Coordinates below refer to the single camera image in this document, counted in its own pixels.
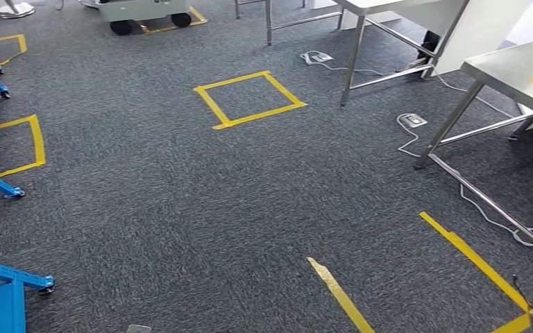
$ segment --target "black wheel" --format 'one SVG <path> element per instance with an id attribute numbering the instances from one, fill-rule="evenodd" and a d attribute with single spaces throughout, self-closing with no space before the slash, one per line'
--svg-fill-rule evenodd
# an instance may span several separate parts
<path id="1" fill-rule="evenodd" d="M 132 25 L 129 21 L 110 22 L 109 27 L 114 33 L 120 36 L 125 36 L 132 33 Z"/>
<path id="2" fill-rule="evenodd" d="M 38 291 L 38 293 L 42 296 L 48 296 L 53 292 L 54 292 L 54 286 L 46 287 Z"/>
<path id="3" fill-rule="evenodd" d="M 179 28 L 187 28 L 191 25 L 191 15 L 186 12 L 171 15 L 171 21 Z"/>

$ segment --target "caster wheel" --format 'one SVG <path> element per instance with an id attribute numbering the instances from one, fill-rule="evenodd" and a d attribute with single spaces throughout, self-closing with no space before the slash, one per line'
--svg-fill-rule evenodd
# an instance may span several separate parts
<path id="1" fill-rule="evenodd" d="M 109 27 L 111 28 L 111 31 L 120 36 L 125 36 L 132 33 L 132 25 L 129 21 L 110 22 Z"/>
<path id="2" fill-rule="evenodd" d="M 40 289 L 38 291 L 38 293 L 41 295 L 41 296 L 48 296 L 50 295 L 51 293 L 54 292 L 54 286 L 50 286 L 50 287 L 47 287 L 47 288 L 43 288 L 43 289 Z"/>
<path id="3" fill-rule="evenodd" d="M 171 15 L 171 21 L 179 28 L 186 28 L 191 25 L 191 15 L 186 12 Z"/>
<path id="4" fill-rule="evenodd" d="M 25 191 L 20 191 L 18 194 L 15 194 L 14 196 L 3 196 L 5 199 L 20 199 L 26 196 Z"/>

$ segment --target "gray carpet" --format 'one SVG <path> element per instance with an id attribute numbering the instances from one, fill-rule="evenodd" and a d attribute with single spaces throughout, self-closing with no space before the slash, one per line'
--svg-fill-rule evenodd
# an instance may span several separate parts
<path id="1" fill-rule="evenodd" d="M 208 23 L 126 37 L 74 1 L 0 20 L 0 35 L 28 43 L 2 77 L 13 98 L 0 101 L 0 123 L 37 114 L 46 149 L 46 165 L 6 178 L 28 196 L 0 197 L 0 262 L 58 283 L 46 300 L 27 293 L 28 332 L 357 332 L 308 256 L 376 332 L 490 332 L 519 315 L 420 211 L 506 280 L 517 274 L 533 302 L 533 249 L 485 223 L 445 172 L 414 172 L 396 151 L 410 139 L 399 114 L 429 121 L 416 129 L 411 150 L 420 151 L 460 92 L 400 78 L 354 91 L 339 108 L 343 74 L 298 55 L 325 51 L 344 66 L 350 32 L 329 20 L 276 31 L 266 47 L 263 4 L 242 6 L 235 20 L 230 2 L 193 0 Z M 298 6 L 278 1 L 276 21 L 311 15 Z M 364 38 L 359 68 L 394 71 L 416 55 L 373 28 Z M 309 105 L 213 130 L 218 120 L 194 87 L 263 70 Z M 233 119 L 286 103 L 260 79 L 210 93 Z M 482 97 L 518 112 L 489 89 Z M 455 132 L 503 119 L 474 103 Z M 533 132 L 513 143 L 511 131 L 441 154 L 533 225 Z M 26 135 L 0 132 L 0 168 L 31 160 Z"/>

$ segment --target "white cable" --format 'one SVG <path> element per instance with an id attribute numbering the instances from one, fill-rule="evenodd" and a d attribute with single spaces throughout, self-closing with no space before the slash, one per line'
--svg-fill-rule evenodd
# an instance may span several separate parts
<path id="1" fill-rule="evenodd" d="M 434 69 L 434 71 L 436 72 L 436 76 L 438 76 L 438 79 L 442 82 L 442 84 L 447 87 L 447 88 L 450 88 L 450 89 L 454 89 L 454 90 L 458 90 L 460 92 L 467 92 L 465 89 L 461 89 L 461 88 L 457 88 L 457 87 L 453 87 L 452 85 L 449 85 L 441 76 L 441 74 L 438 74 L 438 71 L 436 70 L 436 67 L 432 64 L 430 64 L 430 66 Z M 506 113 L 505 111 L 502 111 L 498 108 L 496 108 L 495 106 L 491 105 L 490 103 L 486 102 L 484 99 L 482 99 L 481 97 L 478 97 L 476 96 L 475 97 L 478 101 L 480 101 L 481 103 L 489 106 L 490 108 L 494 109 L 495 111 L 501 113 L 501 114 L 505 114 L 508 118 L 513 118 L 510 114 Z"/>
<path id="2" fill-rule="evenodd" d="M 339 68 L 332 68 L 326 64 L 323 64 L 322 62 L 313 62 L 311 59 L 310 59 L 310 54 L 311 53 L 317 53 L 318 55 L 321 55 L 321 54 L 324 54 L 323 52 L 320 52 L 320 51 L 309 51 L 309 52 L 306 52 L 306 53 L 303 53 L 303 54 L 300 54 L 299 57 L 301 59 L 304 59 L 305 63 L 307 63 L 308 65 L 313 65 L 313 64 L 316 64 L 316 65 L 322 65 L 324 66 L 325 68 L 331 70 L 331 71 L 337 71 L 337 70 L 341 70 L 341 69 L 348 69 L 346 67 L 339 67 Z M 440 74 L 438 74 L 438 71 L 436 70 L 436 67 L 432 64 L 430 64 L 430 66 L 436 71 L 437 73 L 437 76 L 438 76 L 438 79 L 442 82 L 442 84 L 444 84 L 445 87 L 447 88 L 450 88 L 450 89 L 453 89 L 453 90 L 457 90 L 457 91 L 460 91 L 460 92 L 467 92 L 466 90 L 464 89 L 461 89 L 461 88 L 457 88 L 457 87 L 453 87 L 452 85 L 449 85 L 443 78 Z M 380 73 L 378 71 L 373 71 L 372 69 L 355 69 L 355 71 L 368 71 L 368 72 L 371 72 L 371 73 L 375 73 L 379 76 L 385 76 L 385 75 L 388 75 L 388 74 L 391 74 L 391 73 Z M 488 103 L 487 101 L 481 99 L 480 97 L 476 96 L 475 97 L 478 101 L 482 102 L 483 104 L 487 105 L 488 107 L 490 107 L 491 109 L 501 113 L 501 114 L 504 114 L 506 115 L 507 117 L 509 118 L 513 118 L 510 114 L 496 108 L 495 106 L 491 105 L 490 103 Z M 419 136 L 412 132 L 406 125 L 404 125 L 404 123 L 401 122 L 401 119 L 403 117 L 407 117 L 407 116 L 411 116 L 412 114 L 411 113 L 405 113 L 405 114 L 400 114 L 399 116 L 397 116 L 396 118 L 396 122 L 399 124 L 399 126 L 401 126 L 401 128 L 403 128 L 406 132 L 408 132 L 410 135 L 412 135 L 414 138 L 409 140 L 406 144 L 400 146 L 399 148 L 397 148 L 398 151 L 402 152 L 402 153 L 406 153 L 410 156 L 413 156 L 413 157 L 420 157 L 420 155 L 417 155 L 417 154 L 414 154 L 412 153 L 411 151 L 407 151 L 405 150 L 410 144 L 413 144 L 414 142 L 418 141 L 419 139 Z M 511 235 L 514 237 L 514 239 L 524 245 L 524 246 L 528 246 L 528 247 L 531 247 L 533 248 L 533 243 L 528 243 L 527 241 L 523 241 L 520 236 L 518 236 L 518 233 L 520 232 L 520 230 L 512 230 L 508 227 L 506 227 L 505 225 L 503 224 L 499 224 L 493 220 L 491 220 L 489 217 L 487 217 L 487 214 L 485 214 L 485 211 L 479 206 L 479 204 L 477 204 L 475 201 L 471 200 L 469 197 L 465 196 L 465 187 L 463 186 L 463 184 L 460 185 L 460 196 L 461 198 L 463 198 L 464 200 L 467 200 L 468 202 L 470 202 L 473 206 L 475 206 L 475 208 L 477 208 L 477 210 L 479 211 L 479 213 L 481 213 L 481 215 L 483 216 L 483 218 L 485 219 L 485 221 L 495 225 L 495 226 L 498 226 L 499 228 L 502 228 L 506 231 L 508 231 L 509 233 L 511 233 Z M 533 228 L 528 228 L 528 230 L 530 232 L 533 233 Z"/>
<path id="3" fill-rule="evenodd" d="M 408 132 L 409 134 L 413 135 L 414 138 L 409 140 L 406 144 L 402 145 L 401 147 L 397 148 L 398 151 L 402 152 L 402 153 L 406 153 L 408 155 L 411 155 L 411 156 L 414 156 L 414 157 L 420 157 L 420 155 L 417 155 L 417 154 L 414 154 L 412 153 L 411 151 L 406 151 L 405 148 L 407 148 L 410 144 L 413 144 L 414 142 L 418 141 L 418 138 L 419 136 L 412 132 L 409 128 L 406 127 L 406 125 L 404 125 L 404 123 L 401 122 L 401 119 L 403 117 L 406 117 L 406 116 L 409 116 L 411 115 L 411 113 L 405 113 L 405 114 L 400 114 L 399 116 L 397 116 L 396 118 L 396 121 L 397 123 L 401 126 L 401 128 L 403 128 L 406 132 Z M 513 237 L 514 239 L 524 245 L 524 246 L 528 246 L 528 247 L 531 247 L 533 248 L 533 243 L 528 243 L 527 241 L 523 241 L 520 236 L 518 235 L 518 233 L 520 232 L 519 229 L 517 230 L 512 230 L 508 227 L 506 227 L 505 225 L 503 224 L 499 224 L 493 220 L 491 220 L 489 217 L 487 217 L 487 214 L 485 213 L 485 211 L 479 206 L 479 204 L 477 204 L 475 201 L 471 200 L 468 196 L 465 196 L 465 187 L 463 186 L 463 184 L 460 185 L 460 192 L 459 192 L 461 198 L 467 200 L 468 202 L 470 202 L 473 206 L 475 206 L 475 208 L 477 208 L 477 210 L 479 211 L 479 213 L 481 213 L 481 215 L 483 216 L 483 219 L 485 219 L 485 221 L 495 225 L 495 226 L 498 226 L 506 231 L 508 231 Z M 528 228 L 528 230 L 530 232 L 533 233 L 533 228 Z"/>
<path id="4" fill-rule="evenodd" d="M 346 67 L 337 67 L 337 68 L 334 68 L 334 67 L 330 67 L 322 62 L 314 62 L 312 61 L 312 59 L 310 58 L 310 54 L 311 53 L 317 53 L 317 55 L 321 55 L 321 54 L 325 54 L 324 52 L 320 52 L 320 51 L 308 51 L 308 52 L 305 52 L 305 53 L 302 53 L 299 55 L 299 58 L 301 59 L 304 59 L 305 63 L 308 64 L 308 65 L 322 65 L 324 66 L 325 68 L 329 69 L 330 71 L 338 71 L 338 70 L 345 70 L 345 69 L 348 69 Z M 442 84 L 447 87 L 447 88 L 450 88 L 450 89 L 453 89 L 453 90 L 457 90 L 459 92 L 467 92 L 465 89 L 461 89 L 461 88 L 457 88 L 457 87 L 453 87 L 452 85 L 449 85 L 441 76 L 441 74 L 438 74 L 438 71 L 436 70 L 436 67 L 432 64 L 430 64 L 430 66 L 434 69 L 434 71 L 437 73 L 436 76 L 438 76 L 438 79 L 442 82 Z M 374 71 L 372 69 L 355 69 L 355 71 L 367 71 L 367 72 L 370 72 L 370 73 L 375 73 L 379 76 L 385 76 L 385 75 L 389 75 L 389 74 L 393 74 L 393 73 L 380 73 L 378 71 Z M 506 113 L 505 111 L 502 111 L 498 108 L 496 108 L 495 106 L 491 105 L 489 102 L 485 101 L 484 99 L 482 99 L 481 97 L 478 97 L 476 96 L 475 97 L 478 101 L 480 101 L 481 103 L 487 105 L 488 107 L 490 107 L 491 109 L 501 113 L 501 114 L 504 114 L 506 117 L 508 118 L 513 118 L 510 114 Z"/>
<path id="5" fill-rule="evenodd" d="M 310 53 L 325 54 L 324 52 L 320 52 L 320 51 L 308 51 L 308 52 L 300 54 L 299 58 L 304 59 L 305 63 L 307 63 L 308 65 L 322 65 L 325 68 L 329 69 L 330 71 L 339 71 L 339 70 L 348 69 L 346 67 L 338 67 L 338 68 L 330 67 L 330 66 L 328 66 L 328 65 L 326 65 L 326 64 L 324 64 L 322 62 L 313 62 L 310 59 Z M 378 71 L 373 71 L 372 69 L 355 69 L 355 71 L 368 71 L 370 73 L 374 73 L 374 74 L 377 74 L 379 76 L 384 76 L 384 75 L 387 75 L 387 74 L 391 74 L 391 73 L 379 73 Z"/>
<path id="6" fill-rule="evenodd" d="M 407 116 L 411 116 L 413 115 L 412 113 L 404 113 L 404 114 L 400 114 L 397 116 L 396 118 L 396 121 L 397 123 L 401 126 L 401 128 L 403 128 L 406 132 L 408 132 L 409 134 L 413 135 L 414 138 L 409 140 L 406 144 L 404 144 L 403 146 L 397 148 L 398 151 L 402 152 L 402 153 L 406 153 L 408 155 L 411 155 L 411 156 L 414 156 L 414 157 L 420 157 L 420 155 L 416 155 L 414 153 L 412 153 L 411 151 L 406 151 L 405 149 L 410 145 L 410 144 L 413 144 L 414 142 L 418 141 L 418 139 L 420 138 L 416 133 L 412 132 L 409 130 L 409 128 L 407 128 L 402 122 L 401 122 L 401 119 L 403 117 L 407 117 Z"/>

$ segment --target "yellow floor tape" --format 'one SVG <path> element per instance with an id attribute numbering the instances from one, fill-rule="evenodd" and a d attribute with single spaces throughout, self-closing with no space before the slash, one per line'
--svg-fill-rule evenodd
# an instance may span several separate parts
<path id="1" fill-rule="evenodd" d="M 269 81 L 281 94 L 283 94 L 289 101 L 291 102 L 290 105 L 283 106 L 281 108 L 276 108 L 273 110 L 268 110 L 264 112 L 260 112 L 257 114 L 251 114 L 250 116 L 238 118 L 238 119 L 229 119 L 228 116 L 223 112 L 223 110 L 217 105 L 217 103 L 214 101 L 213 98 L 208 94 L 207 90 L 215 87 L 221 87 L 224 85 L 229 85 L 231 83 L 236 83 L 244 80 L 249 80 L 251 78 L 259 78 L 264 77 L 267 81 Z M 210 83 L 208 85 L 200 85 L 198 87 L 194 88 L 194 91 L 196 91 L 199 96 L 205 101 L 205 103 L 210 107 L 211 111 L 215 114 L 217 119 L 220 120 L 219 125 L 215 125 L 212 128 L 215 130 L 222 130 L 224 128 L 232 127 L 241 123 L 246 123 L 248 121 L 261 119 L 265 117 L 272 116 L 274 114 L 279 114 L 281 112 L 290 111 L 296 108 L 301 108 L 306 106 L 307 104 L 300 101 L 295 95 L 293 95 L 287 88 L 283 87 L 283 85 L 277 81 L 272 75 L 270 71 L 259 71 L 257 73 L 252 73 L 244 76 L 239 76 L 237 78 L 230 78 L 228 80 L 223 80 L 215 83 Z"/>
<path id="2" fill-rule="evenodd" d="M 10 56 L 9 58 L 3 60 L 0 62 L 0 66 L 3 66 L 3 65 L 6 65 L 7 63 L 9 63 L 11 60 L 13 60 L 15 57 L 19 56 L 20 54 L 23 54 L 23 53 L 26 53 L 27 52 L 27 43 L 26 43 L 26 37 L 24 36 L 24 34 L 20 33 L 18 35 L 11 35 L 11 36 L 5 36 L 5 37 L 0 37 L 0 41 L 2 40 L 12 40 L 12 39 L 17 39 L 17 43 L 19 45 L 19 52 L 17 52 L 16 54 Z"/>
<path id="3" fill-rule="evenodd" d="M 44 139 L 42 138 L 42 131 L 40 130 L 40 124 L 37 122 L 37 116 L 32 114 L 29 117 L 8 121 L 6 123 L 0 123 L 0 129 L 19 125 L 21 123 L 29 123 L 31 134 L 33 137 L 33 151 L 35 154 L 35 161 L 30 164 L 19 166 L 17 168 L 0 172 L 0 177 L 4 177 L 27 169 L 39 167 L 46 163 L 46 153 L 44 152 Z"/>
<path id="4" fill-rule="evenodd" d="M 320 275 L 320 278 L 326 283 L 328 289 L 332 292 L 332 295 L 338 301 L 338 304 L 344 309 L 344 312 L 348 314 L 348 317 L 353 321 L 357 329 L 361 333 L 374 333 L 373 328 L 366 322 L 362 314 L 358 311 L 357 307 L 352 300 L 346 295 L 344 290 L 340 287 L 332 273 L 325 267 L 318 264 L 314 258 L 307 257 L 316 273 Z"/>
<path id="5" fill-rule="evenodd" d="M 498 286 L 503 293 L 510 297 L 523 311 L 518 318 L 492 331 L 492 333 L 519 333 L 530 327 L 530 314 L 528 313 L 528 303 L 522 295 L 513 288 L 495 269 L 493 269 L 485 260 L 483 260 L 465 241 L 463 241 L 454 232 L 449 232 L 436 222 L 428 213 L 421 212 L 420 217 L 428 222 L 442 237 L 446 238 L 452 245 L 469 258 L 476 266 L 487 275 L 487 277 Z"/>

